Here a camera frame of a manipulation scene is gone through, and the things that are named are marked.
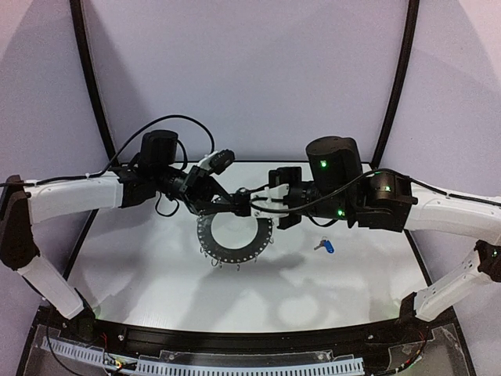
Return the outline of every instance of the white wall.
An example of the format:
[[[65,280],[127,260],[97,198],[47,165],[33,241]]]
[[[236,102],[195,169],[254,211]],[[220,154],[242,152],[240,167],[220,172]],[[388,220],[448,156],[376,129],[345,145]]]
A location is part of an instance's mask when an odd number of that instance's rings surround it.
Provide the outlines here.
[[[332,134],[356,137],[362,159],[372,157],[395,75],[405,2],[85,5],[117,144],[154,118],[182,113],[205,122],[219,148],[232,148],[239,159],[304,160],[310,141]],[[205,135],[191,124],[167,126],[180,131],[191,159],[207,151]]]
[[[501,5],[421,2],[413,54],[383,165],[454,190],[501,193]],[[436,280],[475,240],[416,233]],[[479,375],[499,374],[501,287],[456,311]]]
[[[106,163],[78,60],[67,0],[0,2],[0,180],[94,172]],[[34,228],[65,265],[86,215]],[[0,374],[13,375],[38,296],[0,265]]]

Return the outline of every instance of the perforated metal strip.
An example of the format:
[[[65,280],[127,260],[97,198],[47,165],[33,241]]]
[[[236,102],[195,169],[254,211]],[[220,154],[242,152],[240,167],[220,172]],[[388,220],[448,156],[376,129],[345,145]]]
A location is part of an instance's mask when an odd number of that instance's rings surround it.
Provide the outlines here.
[[[51,339],[54,352],[83,363],[103,367],[103,350],[66,343]],[[49,350],[47,339],[43,339],[41,348]],[[292,367],[202,367],[164,363],[161,361],[138,360],[134,371],[122,370],[124,374],[141,376],[363,376],[363,361],[361,358],[341,360],[329,363],[308,364]]]

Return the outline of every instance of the black pole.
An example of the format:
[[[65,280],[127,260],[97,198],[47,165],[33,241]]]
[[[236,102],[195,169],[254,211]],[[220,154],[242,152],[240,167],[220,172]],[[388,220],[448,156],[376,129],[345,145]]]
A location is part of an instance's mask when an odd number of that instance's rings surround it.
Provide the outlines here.
[[[110,129],[104,114],[103,102],[99,95],[99,90],[92,66],[91,53],[88,47],[87,34],[85,31],[85,19],[82,9],[81,0],[70,0],[71,18],[73,19],[73,27],[75,38],[77,39],[78,54],[80,55],[81,69],[84,71],[85,84],[87,85],[88,97],[91,100],[92,109],[94,110],[94,117],[96,118],[99,134],[103,140],[104,149],[108,159],[115,155],[116,150],[111,139]]]
[[[409,66],[410,53],[413,49],[414,31],[416,30],[417,11],[420,7],[420,0],[409,0],[409,8],[407,9],[407,20],[405,22],[404,35],[402,38],[402,47],[400,48],[400,57],[398,58],[397,71],[393,88],[391,89],[390,100],[384,115],[383,126],[377,140],[376,149],[374,150],[373,159],[370,162],[372,168],[378,168],[381,159],[383,158],[384,149],[390,137],[391,126],[397,113],[398,101],[402,94],[404,86],[405,74]]]

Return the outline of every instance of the white table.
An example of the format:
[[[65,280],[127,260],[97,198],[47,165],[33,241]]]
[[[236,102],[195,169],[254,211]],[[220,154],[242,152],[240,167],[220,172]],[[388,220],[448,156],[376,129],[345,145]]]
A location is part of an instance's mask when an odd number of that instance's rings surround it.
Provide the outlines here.
[[[288,165],[312,178],[306,163],[237,162],[216,179],[229,192],[255,188]],[[174,205],[162,203],[163,212]],[[162,218],[154,204],[101,210],[85,238],[69,281],[101,320],[206,332],[327,329],[396,318],[401,299],[426,287],[403,233],[303,219],[274,229],[256,263],[219,269],[200,253],[196,217],[182,206]],[[333,255],[313,251],[324,236]]]

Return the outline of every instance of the white tabletop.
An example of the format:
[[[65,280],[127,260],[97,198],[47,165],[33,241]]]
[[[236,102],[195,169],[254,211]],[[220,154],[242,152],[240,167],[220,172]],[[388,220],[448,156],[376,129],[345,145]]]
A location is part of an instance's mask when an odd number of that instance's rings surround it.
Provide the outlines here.
[[[216,179],[234,192],[290,165],[311,179],[308,164],[279,162],[237,162]],[[162,203],[163,212],[174,205]],[[162,218],[154,204],[100,210],[85,238],[69,281],[101,320],[182,331],[327,329],[396,318],[401,299],[426,287],[403,233],[345,222],[323,229],[303,219],[274,229],[256,263],[219,269],[200,253],[196,216],[182,206]],[[313,251],[322,237],[333,255]]]

